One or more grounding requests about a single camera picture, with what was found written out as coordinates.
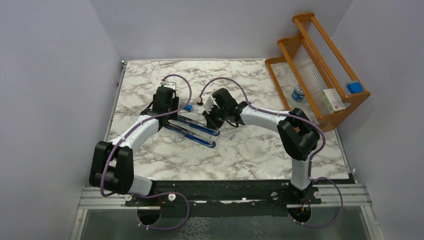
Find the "blue black stapler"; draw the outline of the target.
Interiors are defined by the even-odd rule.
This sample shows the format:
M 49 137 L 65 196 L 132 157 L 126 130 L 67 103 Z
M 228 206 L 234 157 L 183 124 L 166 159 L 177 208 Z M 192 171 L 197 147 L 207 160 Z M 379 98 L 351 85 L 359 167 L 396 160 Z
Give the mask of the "blue black stapler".
M 200 122 L 198 122 L 198 121 L 196 121 L 194 119 L 191 119 L 189 117 L 178 115 L 177 118 L 176 118 L 176 120 L 178 122 L 181 122 L 181 123 L 184 123 L 184 124 L 188 125 L 191 128 L 194 128 L 196 130 L 199 130 L 199 131 L 201 131 L 203 133 L 207 133 L 207 134 L 212 135 L 212 136 L 215 136 L 215 137 L 220 135 L 220 131 L 218 129 L 207 128 L 202 123 L 200 123 Z

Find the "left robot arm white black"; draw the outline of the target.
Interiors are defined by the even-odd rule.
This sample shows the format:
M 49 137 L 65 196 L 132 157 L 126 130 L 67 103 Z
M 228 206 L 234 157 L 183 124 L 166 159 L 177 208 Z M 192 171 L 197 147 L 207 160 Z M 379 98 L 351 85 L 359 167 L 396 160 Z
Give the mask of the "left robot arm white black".
M 93 153 L 89 183 L 102 187 L 105 195 L 112 193 L 138 195 L 144 205 L 157 200 L 154 182 L 135 175 L 134 155 L 137 150 L 170 119 L 177 117 L 179 97 L 170 86 L 160 86 L 153 95 L 152 105 L 143 110 L 136 122 L 111 142 L 99 141 Z

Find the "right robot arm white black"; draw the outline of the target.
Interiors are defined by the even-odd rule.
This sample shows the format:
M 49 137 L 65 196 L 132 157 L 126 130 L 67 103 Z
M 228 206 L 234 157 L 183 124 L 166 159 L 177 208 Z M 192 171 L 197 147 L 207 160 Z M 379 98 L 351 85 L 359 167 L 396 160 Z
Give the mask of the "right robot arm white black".
M 198 97 L 197 104 L 204 107 L 202 115 L 207 128 L 217 130 L 228 122 L 235 126 L 262 127 L 278 133 L 284 151 L 291 157 L 289 199 L 300 204 L 308 198 L 313 185 L 311 157 L 320 134 L 301 109 L 282 112 L 259 109 L 248 101 L 237 102 L 225 88 Z

